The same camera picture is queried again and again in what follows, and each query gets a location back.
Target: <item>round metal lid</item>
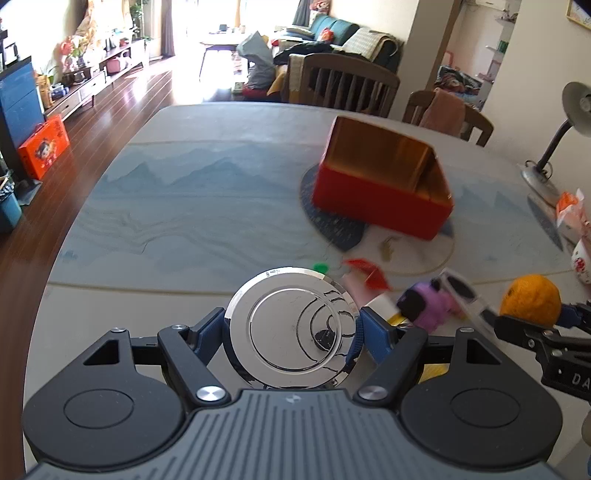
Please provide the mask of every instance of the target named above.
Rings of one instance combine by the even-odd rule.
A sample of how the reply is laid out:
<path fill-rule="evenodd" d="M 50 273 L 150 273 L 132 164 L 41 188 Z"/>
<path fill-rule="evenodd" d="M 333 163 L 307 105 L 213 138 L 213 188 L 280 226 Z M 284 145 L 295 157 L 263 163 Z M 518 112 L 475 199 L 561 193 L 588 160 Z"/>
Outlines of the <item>round metal lid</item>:
<path fill-rule="evenodd" d="M 335 387 L 359 310 L 331 278 L 305 268 L 263 272 L 236 292 L 226 318 L 244 369 L 274 388 Z"/>

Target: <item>white cup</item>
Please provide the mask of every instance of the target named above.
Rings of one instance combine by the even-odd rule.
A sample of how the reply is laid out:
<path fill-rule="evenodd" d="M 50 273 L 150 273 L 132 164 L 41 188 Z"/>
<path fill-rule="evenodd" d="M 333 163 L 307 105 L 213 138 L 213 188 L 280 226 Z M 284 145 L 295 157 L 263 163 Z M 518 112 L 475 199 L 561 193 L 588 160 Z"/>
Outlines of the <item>white cup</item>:
<path fill-rule="evenodd" d="M 585 284 L 591 284 L 591 257 L 583 239 L 579 240 L 574 248 L 571 262 L 579 280 Z"/>

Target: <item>circular pad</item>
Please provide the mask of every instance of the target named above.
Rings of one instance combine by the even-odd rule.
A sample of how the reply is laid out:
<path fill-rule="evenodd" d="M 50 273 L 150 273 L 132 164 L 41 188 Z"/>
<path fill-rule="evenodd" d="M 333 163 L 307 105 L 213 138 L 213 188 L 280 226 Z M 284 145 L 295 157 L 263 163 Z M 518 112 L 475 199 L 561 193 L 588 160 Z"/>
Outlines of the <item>circular pad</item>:
<path fill-rule="evenodd" d="M 293 267 L 253 278 L 226 311 L 239 362 L 257 381 L 275 388 L 341 382 L 358 316 L 340 285 Z"/>
<path fill-rule="evenodd" d="M 498 390 L 473 388 L 453 398 L 452 412 L 468 425 L 493 429 L 515 420 L 519 415 L 519 404 Z"/>
<path fill-rule="evenodd" d="M 131 415 L 134 401 L 115 390 L 90 390 L 72 397 L 64 408 L 68 420 L 87 429 L 113 427 Z"/>

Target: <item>orange gift box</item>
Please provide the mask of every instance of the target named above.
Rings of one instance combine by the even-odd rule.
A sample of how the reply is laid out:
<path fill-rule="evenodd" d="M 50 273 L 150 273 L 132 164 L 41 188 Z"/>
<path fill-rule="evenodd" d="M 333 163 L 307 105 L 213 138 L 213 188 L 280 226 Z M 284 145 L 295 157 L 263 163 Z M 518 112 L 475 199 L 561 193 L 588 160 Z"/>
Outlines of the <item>orange gift box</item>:
<path fill-rule="evenodd" d="M 70 146 L 70 139 L 59 115 L 52 116 L 19 149 L 22 165 L 32 179 L 41 180 L 57 157 Z"/>

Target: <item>picture frame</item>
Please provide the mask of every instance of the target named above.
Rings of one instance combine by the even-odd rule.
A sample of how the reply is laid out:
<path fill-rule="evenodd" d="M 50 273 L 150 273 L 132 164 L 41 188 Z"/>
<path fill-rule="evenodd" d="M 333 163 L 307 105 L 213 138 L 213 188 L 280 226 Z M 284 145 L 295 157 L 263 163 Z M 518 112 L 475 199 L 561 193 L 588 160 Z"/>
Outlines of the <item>picture frame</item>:
<path fill-rule="evenodd" d="M 591 30 L 591 15 L 583 10 L 576 0 L 569 0 L 566 18 L 568 18 L 571 22 L 581 25 L 581 27 Z"/>

